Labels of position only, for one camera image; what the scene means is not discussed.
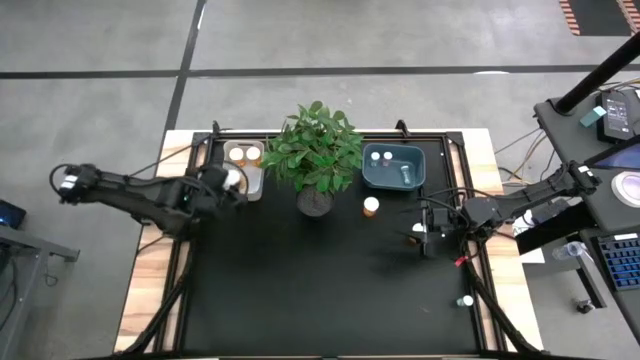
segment plant pot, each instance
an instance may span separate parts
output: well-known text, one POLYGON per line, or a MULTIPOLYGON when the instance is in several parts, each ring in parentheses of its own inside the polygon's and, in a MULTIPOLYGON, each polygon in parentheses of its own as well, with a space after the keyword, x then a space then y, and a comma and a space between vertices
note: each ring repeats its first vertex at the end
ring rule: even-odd
POLYGON ((298 209, 305 215, 320 217, 333 207, 333 194, 319 192, 315 186, 305 186, 296 198, 298 209))

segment concrete floor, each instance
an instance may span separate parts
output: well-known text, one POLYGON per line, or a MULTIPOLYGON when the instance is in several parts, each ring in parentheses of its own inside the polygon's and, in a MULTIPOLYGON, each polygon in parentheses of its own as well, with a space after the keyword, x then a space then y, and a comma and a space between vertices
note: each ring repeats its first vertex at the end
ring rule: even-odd
MULTIPOLYGON (((175 70, 195 7, 196 0, 0 0, 0 72, 175 70)), ((572 36, 557 0, 212 0, 191 68, 596 64, 624 40, 572 36)), ((486 127, 498 148, 536 127, 536 102, 584 75, 190 79, 176 128, 209 128, 213 119, 276 128, 297 103, 322 99, 359 127, 399 118, 410 127, 486 127)), ((173 78, 0 80, 0 198, 27 209, 27 231, 82 251, 73 266, 52 260, 60 283, 39 289, 21 358, 111 352, 140 228, 104 206, 59 205, 46 178, 60 162, 121 172, 153 162, 174 86, 173 78)), ((531 140, 499 154, 500 165, 515 168, 531 140)), ((550 152, 548 144, 538 150, 528 179, 550 152)), ((567 306, 581 291, 575 274, 531 279, 530 290, 547 350, 640 355, 612 301, 586 317, 567 306)))

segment blue keyboard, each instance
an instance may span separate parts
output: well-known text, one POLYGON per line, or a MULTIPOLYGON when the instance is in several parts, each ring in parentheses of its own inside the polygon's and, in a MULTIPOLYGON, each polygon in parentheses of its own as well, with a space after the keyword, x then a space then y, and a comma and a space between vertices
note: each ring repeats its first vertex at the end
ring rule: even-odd
POLYGON ((640 240, 601 238, 600 249, 617 290, 640 288, 640 240))

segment computer monitor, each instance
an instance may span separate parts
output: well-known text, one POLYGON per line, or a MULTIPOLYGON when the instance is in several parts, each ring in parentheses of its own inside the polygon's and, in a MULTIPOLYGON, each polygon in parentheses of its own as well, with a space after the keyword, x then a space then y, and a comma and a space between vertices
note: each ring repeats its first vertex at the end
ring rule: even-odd
POLYGON ((593 168, 616 168, 640 171, 640 135, 617 144, 585 161, 593 168))

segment clear plastic cup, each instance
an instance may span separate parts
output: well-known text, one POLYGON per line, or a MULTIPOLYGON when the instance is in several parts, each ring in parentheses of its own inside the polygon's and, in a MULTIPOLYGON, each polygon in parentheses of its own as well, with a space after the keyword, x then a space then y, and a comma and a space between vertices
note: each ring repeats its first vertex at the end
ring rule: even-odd
POLYGON ((582 248, 582 243, 580 241, 572 241, 553 249, 551 255, 556 260, 567 260, 572 257, 580 256, 583 252, 584 249, 582 248))

